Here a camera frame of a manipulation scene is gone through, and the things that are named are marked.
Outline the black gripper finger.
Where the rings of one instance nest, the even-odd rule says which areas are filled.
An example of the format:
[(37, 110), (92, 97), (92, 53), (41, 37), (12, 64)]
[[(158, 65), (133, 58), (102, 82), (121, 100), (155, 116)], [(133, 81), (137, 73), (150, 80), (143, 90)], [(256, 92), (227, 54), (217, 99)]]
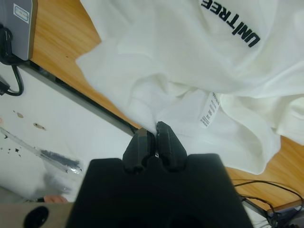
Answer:
[(136, 131), (123, 154), (123, 167), (129, 174), (139, 174), (147, 167), (148, 159), (156, 153), (153, 133), (144, 128)]
[(172, 128), (164, 122), (156, 125), (157, 151), (168, 171), (181, 171), (185, 168), (187, 152)]

